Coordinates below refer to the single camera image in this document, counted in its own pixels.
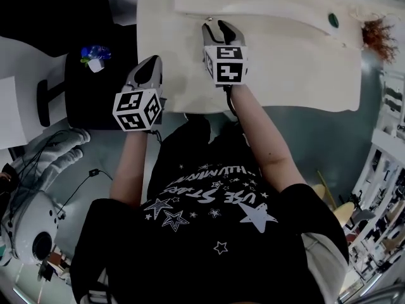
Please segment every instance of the gray floor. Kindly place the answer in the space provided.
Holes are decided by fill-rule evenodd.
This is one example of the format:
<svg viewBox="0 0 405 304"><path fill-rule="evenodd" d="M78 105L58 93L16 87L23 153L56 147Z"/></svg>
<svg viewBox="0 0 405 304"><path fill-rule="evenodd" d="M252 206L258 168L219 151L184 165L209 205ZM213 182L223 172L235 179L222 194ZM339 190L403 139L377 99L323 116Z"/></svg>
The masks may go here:
<svg viewBox="0 0 405 304"><path fill-rule="evenodd" d="M371 146L371 135L380 107L380 64L369 52L363 53L361 104L358 111L329 113L300 107L266 107L287 141L293 157L309 184L320 183L316 170L326 179L335 199L347 198L354 187ZM208 116L212 137L227 120L224 114ZM185 122L182 114L167 113L159 128L163 138ZM67 121L51 127L46 133L67 127ZM48 190L51 197L64 203L87 177L89 170L99 168L113 175L118 165L125 133L90 132L92 141L82 146L84 157L65 170ZM144 190L159 151L154 136L149 136ZM111 182L105 175L89 179L65 207L66 219L59 224L57 245L67 254L74 253L87 210L93 200L108 197Z"/></svg>

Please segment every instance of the cable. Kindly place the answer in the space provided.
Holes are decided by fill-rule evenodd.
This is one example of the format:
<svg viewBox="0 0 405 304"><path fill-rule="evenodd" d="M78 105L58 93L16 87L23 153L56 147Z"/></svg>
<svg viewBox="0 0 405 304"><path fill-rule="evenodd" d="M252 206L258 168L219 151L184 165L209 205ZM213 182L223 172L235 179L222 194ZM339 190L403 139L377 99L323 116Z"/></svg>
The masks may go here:
<svg viewBox="0 0 405 304"><path fill-rule="evenodd" d="M112 178L109 174L107 174L107 172L104 172L104 171L102 171L102 170L99 170L99 172L102 172L104 175L106 175L107 177L109 177L109 178L111 179L111 181L113 181L113 178Z"/></svg>
<svg viewBox="0 0 405 304"><path fill-rule="evenodd" d="M229 107L230 111L232 112L232 114L234 114L235 117L238 117L238 115L236 114L235 108L232 104L232 100L230 99L231 92L232 92L232 85L229 85L229 84L224 85L223 90L227 94L227 103L228 103L228 107Z"/></svg>
<svg viewBox="0 0 405 304"><path fill-rule="evenodd" d="M20 192L20 188L21 188L22 182L27 178L28 174L32 171L32 169L35 168L35 170L34 170L34 179L33 179L32 183L31 183L31 186L30 186L30 188L29 188L29 190L28 190L28 193L27 193L27 195L29 196L30 193L31 193L32 187L33 187L34 184L35 184L35 175L36 175L36 173L37 173L38 164L39 164L39 159L41 158L42 153L43 153L44 150L51 144L52 140L53 140L55 137L57 137L58 135L61 135L61 134L64 133L64 132L67 132L67 130L59 130L59 131L57 131L55 134L53 134L51 137L49 137L48 140L45 142L45 145L44 145L40 150L38 150L38 152L30 159L30 161L29 161L27 164L25 164L25 162L24 162L24 156L23 156L22 160L23 160L23 163L25 164L25 166L20 170L20 172L17 173L19 176L21 175L21 177L20 177L20 181L19 181L19 183L18 183L18 185L17 185L17 187L16 187L16 191L15 191L15 193L14 193L14 196L13 196L13 198L12 198L11 201L10 201L10 213L9 213L9 219L10 219L10 220L13 218L14 214L18 211L18 209L19 209L19 208L22 206L22 204L24 203L24 201L21 201L21 203L17 206L17 208L15 208L15 210L13 209L14 202L15 202L17 196L18 196L18 193ZM34 161L36 161L36 162L31 166L30 170L24 175L25 169L26 169L31 163L33 163Z"/></svg>
<svg viewBox="0 0 405 304"><path fill-rule="evenodd" d="M156 139L158 140L159 144L162 144L162 135L160 135L158 130L150 130L148 133L156 135Z"/></svg>
<svg viewBox="0 0 405 304"><path fill-rule="evenodd" d="M82 184L84 184L88 178L92 178L97 176L100 172L102 172L104 175L106 175L107 177L109 177L111 179L111 181L113 180L113 178L107 174L107 172L99 170L99 169L93 169L89 171L89 175L86 177L86 179L84 179L82 181L82 183L80 185L78 185L78 187L76 188L76 190L74 191L74 193L68 198L68 200L65 201L65 204L63 204L63 206L61 207L61 209L59 210L59 212L56 214L57 216L59 215L59 213L62 211L63 207L66 206L67 203L69 203L69 201L71 200L71 198L75 195L75 193L79 190L80 187L82 187Z"/></svg>
<svg viewBox="0 0 405 304"><path fill-rule="evenodd" d="M62 211L63 207L65 207L65 205L71 200L71 198L75 195L75 193L78 191L78 189L79 189L80 187L82 187L82 184L84 184L84 183L87 181L87 179L90 178L90 177L91 177L91 176L88 175L87 178L84 179L83 182L82 182L80 185L78 185L78 187L76 188L75 192L69 197L68 200L66 200L65 204L63 204L63 206L62 206L61 209L59 210L58 214L56 214L56 216L59 215L59 213Z"/></svg>

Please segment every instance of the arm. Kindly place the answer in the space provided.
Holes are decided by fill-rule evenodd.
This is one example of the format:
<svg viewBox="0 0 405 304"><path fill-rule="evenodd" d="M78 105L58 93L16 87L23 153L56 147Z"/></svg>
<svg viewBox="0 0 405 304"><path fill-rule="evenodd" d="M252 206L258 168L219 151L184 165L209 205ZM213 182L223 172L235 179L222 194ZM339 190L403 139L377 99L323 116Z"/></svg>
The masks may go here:
<svg viewBox="0 0 405 304"><path fill-rule="evenodd" d="M109 196L132 208L140 206L147 134L129 132L121 154L120 164L116 170Z"/></svg>
<svg viewBox="0 0 405 304"><path fill-rule="evenodd" d="M249 88L235 86L231 98L263 177L280 193L305 184L281 133Z"/></svg>

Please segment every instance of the white star graphic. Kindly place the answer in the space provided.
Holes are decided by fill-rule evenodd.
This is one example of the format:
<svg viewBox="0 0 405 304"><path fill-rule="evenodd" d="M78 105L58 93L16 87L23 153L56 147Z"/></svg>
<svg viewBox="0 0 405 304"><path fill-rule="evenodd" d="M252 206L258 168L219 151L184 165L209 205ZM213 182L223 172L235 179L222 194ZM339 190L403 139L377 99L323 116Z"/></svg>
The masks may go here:
<svg viewBox="0 0 405 304"><path fill-rule="evenodd" d="M247 206L243 203L239 203L239 206L247 215L247 217L243 218L240 222L253 223L260 233L265 232L267 221L278 223L278 220L267 214L267 205L265 203L257 206L256 208Z"/></svg>
<svg viewBox="0 0 405 304"><path fill-rule="evenodd" d="M182 224L189 224L188 221L186 221L184 218L182 218L183 211L178 212L178 213L176 213L176 214L172 214L172 213L170 213L170 212L164 210L164 213L166 214L166 219L165 219L165 221L163 222L162 227L163 227L163 226L166 226L166 225L170 225L171 228L172 228L175 232L177 232L177 229L178 229L178 227L179 227L180 225L182 225Z"/></svg>
<svg viewBox="0 0 405 304"><path fill-rule="evenodd" d="M223 253L223 252L228 252L227 243L226 242L220 243L219 241L217 241L216 247L214 248L214 250L216 250L219 255L221 255L221 253Z"/></svg>
<svg viewBox="0 0 405 304"><path fill-rule="evenodd" d="M159 198L156 198L156 201L153 205L145 208L144 210L154 210L153 216L154 216L154 220L156 220L156 218L158 217L160 211L163 208L173 208L170 205L168 205L168 201L170 201L170 198L165 199L163 201L160 201Z"/></svg>
<svg viewBox="0 0 405 304"><path fill-rule="evenodd" d="M218 181L218 182L214 182L213 185L212 185L212 187L213 187L213 188L219 188L219 187L221 187L222 185L223 185L223 183L220 182L220 181Z"/></svg>
<svg viewBox="0 0 405 304"><path fill-rule="evenodd" d="M200 171L200 170L207 170L208 167L210 167L210 166L211 166L211 165L209 165L209 164L202 165L201 167L199 167L198 171Z"/></svg>
<svg viewBox="0 0 405 304"><path fill-rule="evenodd" d="M208 213L208 215L210 215L210 214L213 216L214 219L215 219L217 216L221 216L220 210L211 209L211 211Z"/></svg>

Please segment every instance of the hand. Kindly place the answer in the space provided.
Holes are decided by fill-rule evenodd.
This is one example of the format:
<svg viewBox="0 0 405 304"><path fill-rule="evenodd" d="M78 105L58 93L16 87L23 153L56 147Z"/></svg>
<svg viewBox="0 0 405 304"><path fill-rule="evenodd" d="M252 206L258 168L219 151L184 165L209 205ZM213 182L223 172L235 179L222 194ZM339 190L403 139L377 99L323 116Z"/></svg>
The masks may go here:
<svg viewBox="0 0 405 304"><path fill-rule="evenodd" d="M11 176L7 174L6 172L1 172L0 173L0 179L6 179L7 181L11 180Z"/></svg>

